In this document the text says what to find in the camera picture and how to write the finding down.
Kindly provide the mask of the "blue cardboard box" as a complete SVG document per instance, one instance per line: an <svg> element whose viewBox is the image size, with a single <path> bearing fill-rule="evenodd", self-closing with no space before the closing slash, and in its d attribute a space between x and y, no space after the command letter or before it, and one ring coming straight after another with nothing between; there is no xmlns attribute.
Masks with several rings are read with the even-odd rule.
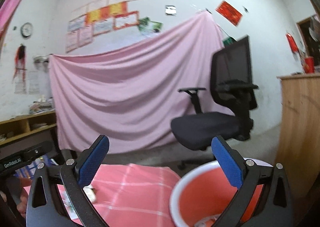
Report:
<svg viewBox="0 0 320 227"><path fill-rule="evenodd" d="M46 166L56 165L55 161L47 156L42 156L34 160L30 165L26 165L15 171L14 176L18 178L27 178L33 180L35 171L39 163L44 163Z"/></svg>

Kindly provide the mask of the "wooden low shelf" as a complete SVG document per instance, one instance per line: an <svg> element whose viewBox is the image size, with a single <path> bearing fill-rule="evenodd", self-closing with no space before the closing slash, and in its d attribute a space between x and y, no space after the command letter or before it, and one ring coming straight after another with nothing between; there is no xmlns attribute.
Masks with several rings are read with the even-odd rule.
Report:
<svg viewBox="0 0 320 227"><path fill-rule="evenodd" d="M1 146L20 141L43 131L55 129L56 126L55 111L23 115L1 121Z"/></svg>

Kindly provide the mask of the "small silver pink sachet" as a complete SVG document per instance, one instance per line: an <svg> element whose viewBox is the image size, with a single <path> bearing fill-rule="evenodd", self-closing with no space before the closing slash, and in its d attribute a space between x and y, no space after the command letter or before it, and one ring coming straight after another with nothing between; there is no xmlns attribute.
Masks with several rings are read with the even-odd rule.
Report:
<svg viewBox="0 0 320 227"><path fill-rule="evenodd" d="M97 200L94 188L91 185L88 185L83 188L83 191L84 191L85 195L87 196L87 198L89 199L89 201L92 204L94 204Z"/></svg>

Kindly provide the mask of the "wooden cabinet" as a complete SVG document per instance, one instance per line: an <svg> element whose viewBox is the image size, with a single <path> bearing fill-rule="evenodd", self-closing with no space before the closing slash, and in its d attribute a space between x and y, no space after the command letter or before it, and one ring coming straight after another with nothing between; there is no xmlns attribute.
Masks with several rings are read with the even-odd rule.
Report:
<svg viewBox="0 0 320 227"><path fill-rule="evenodd" d="M300 198L319 175L319 74L279 79L282 119L275 162L283 165L292 195Z"/></svg>

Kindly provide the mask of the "red white plastic bucket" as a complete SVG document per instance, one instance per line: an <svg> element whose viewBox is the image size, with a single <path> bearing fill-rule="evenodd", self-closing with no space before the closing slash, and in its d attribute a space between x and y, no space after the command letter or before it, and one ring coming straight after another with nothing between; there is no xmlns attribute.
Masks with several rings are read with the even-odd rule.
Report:
<svg viewBox="0 0 320 227"><path fill-rule="evenodd" d="M260 160L258 165L271 166ZM262 185L256 187L253 198L242 217L250 219ZM183 176L170 196L170 214L175 226L213 226L237 191L227 180L217 161L199 166Z"/></svg>

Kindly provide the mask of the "pink plaid tablecloth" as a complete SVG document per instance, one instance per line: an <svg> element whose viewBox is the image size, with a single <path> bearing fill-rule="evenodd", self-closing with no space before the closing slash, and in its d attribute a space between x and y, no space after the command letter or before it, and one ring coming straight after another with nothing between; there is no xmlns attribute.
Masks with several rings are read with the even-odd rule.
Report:
<svg viewBox="0 0 320 227"><path fill-rule="evenodd" d="M168 167L101 165L89 188L109 226L174 226L169 201L179 180Z"/></svg>

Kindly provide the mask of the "black office chair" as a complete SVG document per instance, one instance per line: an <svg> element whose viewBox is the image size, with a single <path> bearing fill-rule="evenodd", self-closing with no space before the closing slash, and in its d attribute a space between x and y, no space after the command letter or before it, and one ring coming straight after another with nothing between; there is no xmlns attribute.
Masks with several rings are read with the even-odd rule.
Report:
<svg viewBox="0 0 320 227"><path fill-rule="evenodd" d="M212 56L209 91L217 110L202 111L198 93L204 88L178 89L190 96L195 114L171 121L174 137L193 151L205 151L216 136L249 140L254 126L250 112L258 107L254 94L258 88L253 83L249 36L245 36Z"/></svg>

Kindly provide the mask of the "pink hanging sheet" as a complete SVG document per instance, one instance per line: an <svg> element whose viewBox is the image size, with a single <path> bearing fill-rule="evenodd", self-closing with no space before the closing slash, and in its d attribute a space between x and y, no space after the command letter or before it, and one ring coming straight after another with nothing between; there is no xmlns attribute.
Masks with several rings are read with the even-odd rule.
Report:
<svg viewBox="0 0 320 227"><path fill-rule="evenodd" d="M52 55L59 147L81 152L99 135L110 139L112 154L174 142L171 120L194 112L180 89L209 89L212 56L222 48L220 28L204 11L107 53Z"/></svg>

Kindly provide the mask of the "red cup on cabinet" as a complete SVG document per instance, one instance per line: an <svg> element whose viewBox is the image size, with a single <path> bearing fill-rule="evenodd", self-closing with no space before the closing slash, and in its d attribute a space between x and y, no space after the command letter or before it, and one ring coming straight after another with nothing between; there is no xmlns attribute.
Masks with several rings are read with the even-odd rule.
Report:
<svg viewBox="0 0 320 227"><path fill-rule="evenodd" d="M315 66L314 66L314 58L313 57L304 58L303 69L306 74L314 74L315 73Z"/></svg>

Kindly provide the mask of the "red hanging ornament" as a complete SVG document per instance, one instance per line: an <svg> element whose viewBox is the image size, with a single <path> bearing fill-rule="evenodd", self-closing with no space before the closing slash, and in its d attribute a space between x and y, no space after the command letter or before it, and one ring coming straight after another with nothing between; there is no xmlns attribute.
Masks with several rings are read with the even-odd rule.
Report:
<svg viewBox="0 0 320 227"><path fill-rule="evenodd" d="M290 33L286 33L286 38L288 40L292 53L297 54L299 52L299 48L295 42L294 37Z"/></svg>

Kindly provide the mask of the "round wall clock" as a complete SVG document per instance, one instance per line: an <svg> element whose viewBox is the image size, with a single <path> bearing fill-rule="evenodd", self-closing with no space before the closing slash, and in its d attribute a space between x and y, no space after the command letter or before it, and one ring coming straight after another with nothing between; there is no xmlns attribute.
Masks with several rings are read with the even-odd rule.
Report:
<svg viewBox="0 0 320 227"><path fill-rule="evenodd" d="M26 22L21 26L21 36L23 38L29 38L33 34L33 25L30 22Z"/></svg>

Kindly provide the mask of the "wall certificates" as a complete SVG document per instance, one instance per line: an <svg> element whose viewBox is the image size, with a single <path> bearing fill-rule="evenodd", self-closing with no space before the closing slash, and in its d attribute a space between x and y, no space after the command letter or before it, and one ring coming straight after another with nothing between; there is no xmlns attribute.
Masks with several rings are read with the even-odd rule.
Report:
<svg viewBox="0 0 320 227"><path fill-rule="evenodd" d="M143 34L159 33L163 23L141 18L129 11L128 3L138 0L95 0L71 12L67 25L65 51L70 53L91 44L94 37L136 26Z"/></svg>

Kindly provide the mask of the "red paper wall poster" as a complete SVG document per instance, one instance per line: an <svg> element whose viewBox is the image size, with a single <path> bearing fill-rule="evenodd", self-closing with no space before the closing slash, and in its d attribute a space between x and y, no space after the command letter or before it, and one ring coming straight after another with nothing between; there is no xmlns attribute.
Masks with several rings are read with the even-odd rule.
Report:
<svg viewBox="0 0 320 227"><path fill-rule="evenodd" d="M234 26L237 26L242 18L242 14L226 1L222 1L216 11Z"/></svg>

